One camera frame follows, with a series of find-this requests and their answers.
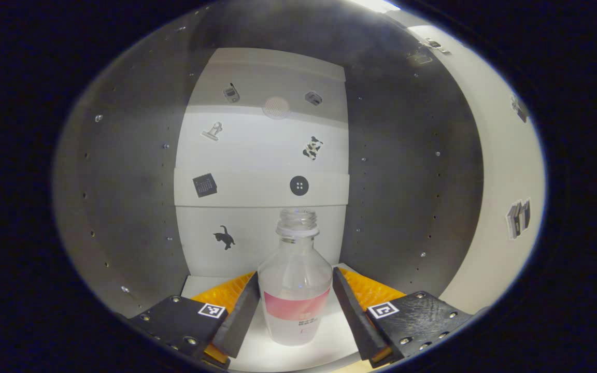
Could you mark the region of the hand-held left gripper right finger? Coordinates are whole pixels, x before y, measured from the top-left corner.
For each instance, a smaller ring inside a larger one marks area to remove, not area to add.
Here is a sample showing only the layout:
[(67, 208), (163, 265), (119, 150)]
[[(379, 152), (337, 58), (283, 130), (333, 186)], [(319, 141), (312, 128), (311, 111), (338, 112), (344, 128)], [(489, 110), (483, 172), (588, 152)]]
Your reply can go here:
[(372, 368), (422, 355), (475, 318), (426, 291), (405, 294), (340, 267), (333, 290), (358, 354)]

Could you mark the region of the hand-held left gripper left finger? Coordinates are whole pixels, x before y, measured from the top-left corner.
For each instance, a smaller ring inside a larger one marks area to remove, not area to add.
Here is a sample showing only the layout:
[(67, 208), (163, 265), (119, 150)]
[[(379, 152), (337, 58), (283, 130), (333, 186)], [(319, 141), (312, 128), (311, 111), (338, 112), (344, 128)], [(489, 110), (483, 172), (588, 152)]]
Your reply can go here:
[(244, 274), (195, 295), (171, 295), (127, 323), (188, 361), (227, 370), (259, 304), (258, 274)]

